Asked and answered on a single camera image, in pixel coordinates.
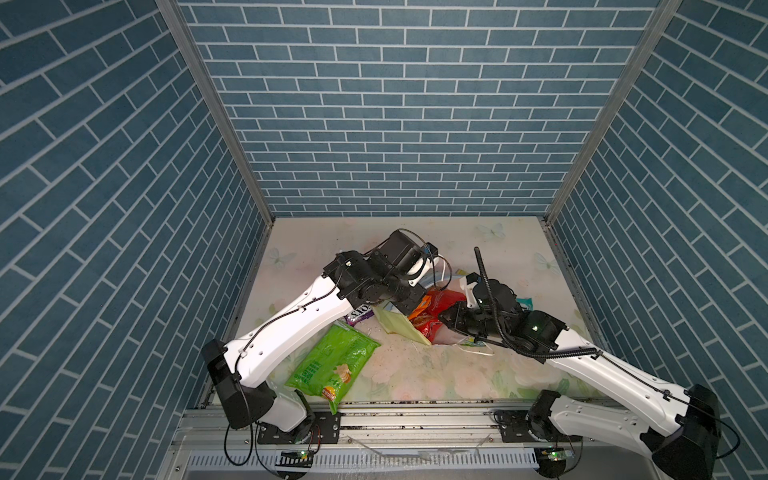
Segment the teal Fox's candy bag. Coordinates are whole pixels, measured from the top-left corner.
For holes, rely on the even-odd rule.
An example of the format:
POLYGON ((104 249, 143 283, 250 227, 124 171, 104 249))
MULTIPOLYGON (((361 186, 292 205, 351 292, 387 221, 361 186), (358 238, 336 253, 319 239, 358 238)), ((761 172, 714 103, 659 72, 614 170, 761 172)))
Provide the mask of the teal Fox's candy bag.
POLYGON ((521 308, 523 310, 531 311, 534 309, 533 307, 533 301, 531 298, 517 298, 518 303, 521 305, 521 308))

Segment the bright green snack packet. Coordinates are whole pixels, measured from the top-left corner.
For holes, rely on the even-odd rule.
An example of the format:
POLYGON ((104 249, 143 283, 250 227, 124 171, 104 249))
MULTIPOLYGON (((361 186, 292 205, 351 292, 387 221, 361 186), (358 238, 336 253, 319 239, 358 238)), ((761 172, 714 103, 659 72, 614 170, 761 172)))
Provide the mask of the bright green snack packet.
POLYGON ((335 323, 294 370, 285 386, 323 397, 333 414, 380 344, 346 324, 335 323))

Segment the orange yellow snack packet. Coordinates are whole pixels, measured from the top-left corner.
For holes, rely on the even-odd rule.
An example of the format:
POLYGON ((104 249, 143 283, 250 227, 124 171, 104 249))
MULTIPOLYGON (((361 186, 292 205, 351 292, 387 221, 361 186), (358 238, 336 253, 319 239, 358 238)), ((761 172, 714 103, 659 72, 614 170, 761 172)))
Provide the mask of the orange yellow snack packet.
POLYGON ((408 319, 410 321, 415 321, 416 319, 423 316, 433 317, 433 313, 431 312, 433 300, 433 295, 425 295, 420 303, 416 306, 416 308, 409 314, 408 319))

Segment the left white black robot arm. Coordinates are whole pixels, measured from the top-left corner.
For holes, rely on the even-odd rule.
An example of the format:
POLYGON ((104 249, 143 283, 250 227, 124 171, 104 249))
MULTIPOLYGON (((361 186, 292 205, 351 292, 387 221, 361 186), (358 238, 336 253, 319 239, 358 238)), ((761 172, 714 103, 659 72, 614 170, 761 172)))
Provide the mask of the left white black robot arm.
POLYGON ((293 302, 249 333, 201 350, 213 387, 232 429, 265 422, 283 432, 305 423, 310 409, 294 394, 273 390, 271 372, 298 347, 336 320, 365 305, 391 303, 411 313, 426 295, 421 279, 435 272, 438 249, 392 232, 368 252, 343 251, 293 302))

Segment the purple Fox's candy bag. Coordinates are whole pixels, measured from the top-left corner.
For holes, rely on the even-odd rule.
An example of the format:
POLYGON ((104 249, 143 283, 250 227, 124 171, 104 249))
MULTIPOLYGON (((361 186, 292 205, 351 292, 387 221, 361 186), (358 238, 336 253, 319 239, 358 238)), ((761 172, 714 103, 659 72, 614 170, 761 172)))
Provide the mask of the purple Fox's candy bag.
POLYGON ((373 307, 370 305, 361 305, 352 312, 344 316, 344 321, 351 327, 358 323, 370 319, 374 316, 373 307))

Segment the green yellow lemon candy bag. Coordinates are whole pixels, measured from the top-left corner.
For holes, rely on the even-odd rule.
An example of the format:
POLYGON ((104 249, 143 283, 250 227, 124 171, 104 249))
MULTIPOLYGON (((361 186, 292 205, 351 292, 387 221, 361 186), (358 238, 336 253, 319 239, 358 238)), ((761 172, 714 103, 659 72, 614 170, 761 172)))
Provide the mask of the green yellow lemon candy bag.
POLYGON ((469 348, 481 348, 485 347, 486 344, 482 340, 477 340, 475 337, 469 336, 464 338, 458 343, 461 347, 469 347, 469 348))

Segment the white green paper bag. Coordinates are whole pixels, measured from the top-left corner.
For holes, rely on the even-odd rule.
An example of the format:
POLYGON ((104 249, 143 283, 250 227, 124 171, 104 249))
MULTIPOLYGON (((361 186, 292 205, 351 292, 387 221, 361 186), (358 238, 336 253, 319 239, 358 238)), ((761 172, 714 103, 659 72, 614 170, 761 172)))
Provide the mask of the white green paper bag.
POLYGON ((459 334, 453 331, 451 331, 451 333, 446 333, 438 336, 438 339, 446 341, 446 344, 436 344, 436 345, 431 344, 421 333, 419 333, 412 326, 412 324, 408 319, 409 315, 406 316, 402 314, 390 302, 387 302, 384 306, 375 306, 373 308, 373 311, 374 311, 374 316, 378 320, 381 328, 387 334, 400 335, 401 337, 404 337, 408 340, 411 340, 418 344, 427 345, 427 346, 438 346, 438 347, 455 346, 461 351, 464 351, 470 354, 486 356, 486 357, 492 357, 495 355, 490 345, 485 342, 484 343, 486 344, 486 346, 481 348, 469 348, 469 347, 459 346, 458 343, 464 338, 469 336, 459 334))

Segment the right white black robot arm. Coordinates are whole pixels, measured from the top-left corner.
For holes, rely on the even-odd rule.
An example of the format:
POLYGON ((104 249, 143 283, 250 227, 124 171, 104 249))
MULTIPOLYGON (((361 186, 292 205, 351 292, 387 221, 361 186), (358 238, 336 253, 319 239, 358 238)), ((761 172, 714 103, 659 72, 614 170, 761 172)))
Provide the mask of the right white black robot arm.
POLYGON ((630 365, 554 316, 522 307, 496 280, 472 274, 461 289, 464 299, 438 315, 448 329, 560 369, 619 404, 592 405, 543 390, 526 415, 534 438, 591 438, 650 459, 672 479, 712 476, 721 424, 710 389, 684 388, 630 365))

